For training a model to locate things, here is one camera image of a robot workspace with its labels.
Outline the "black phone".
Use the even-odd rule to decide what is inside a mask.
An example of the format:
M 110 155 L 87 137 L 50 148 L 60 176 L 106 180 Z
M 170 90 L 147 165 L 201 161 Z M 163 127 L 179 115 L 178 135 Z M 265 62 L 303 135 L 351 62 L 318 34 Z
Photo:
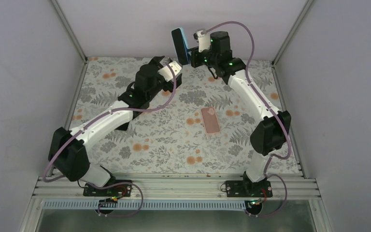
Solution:
M 172 30 L 171 37 L 178 62 L 181 65 L 191 64 L 191 50 L 188 46 L 183 28 L 176 28 Z
M 119 127 L 115 128 L 115 130 L 118 130 L 118 131 L 127 131 L 128 130 L 128 127 L 129 127 L 129 122 L 120 125 Z

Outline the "pink phone case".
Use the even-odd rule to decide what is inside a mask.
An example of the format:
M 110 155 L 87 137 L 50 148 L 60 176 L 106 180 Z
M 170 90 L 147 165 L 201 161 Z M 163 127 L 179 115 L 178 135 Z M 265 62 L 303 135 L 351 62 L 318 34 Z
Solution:
M 206 107 L 201 109 L 201 117 L 204 128 L 207 134 L 215 134 L 220 132 L 219 121 L 213 107 Z

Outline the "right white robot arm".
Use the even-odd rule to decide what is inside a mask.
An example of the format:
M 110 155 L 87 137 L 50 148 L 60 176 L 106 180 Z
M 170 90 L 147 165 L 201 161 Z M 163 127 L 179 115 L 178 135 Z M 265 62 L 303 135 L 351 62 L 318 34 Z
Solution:
M 268 100 L 251 79 L 245 62 L 233 56 L 227 32 L 209 34 L 201 29 L 194 34 L 194 39 L 198 46 L 189 50 L 191 66 L 213 68 L 216 76 L 239 95 L 257 122 L 250 136 L 250 143 L 257 154 L 252 156 L 243 174 L 246 181 L 242 184 L 244 194 L 254 197 L 261 190 L 260 181 L 270 177 L 267 170 L 271 159 L 285 160 L 291 156 L 291 115 L 288 111 L 280 111 Z

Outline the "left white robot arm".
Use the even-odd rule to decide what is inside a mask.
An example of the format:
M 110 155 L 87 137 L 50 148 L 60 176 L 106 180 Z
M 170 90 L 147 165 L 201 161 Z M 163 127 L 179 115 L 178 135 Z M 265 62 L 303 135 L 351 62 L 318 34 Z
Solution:
M 43 181 L 57 180 L 47 178 L 49 169 L 55 167 L 71 182 L 84 181 L 104 196 L 112 194 L 114 175 L 106 168 L 90 163 L 87 151 L 112 131 L 127 130 L 130 121 L 141 113 L 152 112 L 150 102 L 161 91 L 168 91 L 171 95 L 155 109 L 165 108 L 182 83 L 182 69 L 183 66 L 171 58 L 153 57 L 140 67 L 135 80 L 102 113 L 72 129 L 58 128 L 53 134 Z

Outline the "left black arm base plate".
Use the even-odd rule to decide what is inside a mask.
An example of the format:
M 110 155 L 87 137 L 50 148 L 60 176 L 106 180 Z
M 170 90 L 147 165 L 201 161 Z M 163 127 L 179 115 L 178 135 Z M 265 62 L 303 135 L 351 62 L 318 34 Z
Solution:
M 110 188 L 99 189 L 94 188 L 89 184 L 85 184 L 83 196 L 85 197 L 129 197 L 132 190 L 131 180 L 115 180 L 113 183 L 108 183 L 106 186 L 112 185 Z

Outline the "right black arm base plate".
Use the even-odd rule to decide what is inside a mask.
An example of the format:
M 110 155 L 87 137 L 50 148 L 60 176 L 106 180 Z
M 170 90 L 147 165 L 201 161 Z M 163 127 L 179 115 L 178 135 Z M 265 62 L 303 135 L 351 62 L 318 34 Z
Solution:
M 272 197 L 270 181 L 264 179 L 259 182 L 244 180 L 229 180 L 225 182 L 226 193 L 229 198 L 260 198 Z

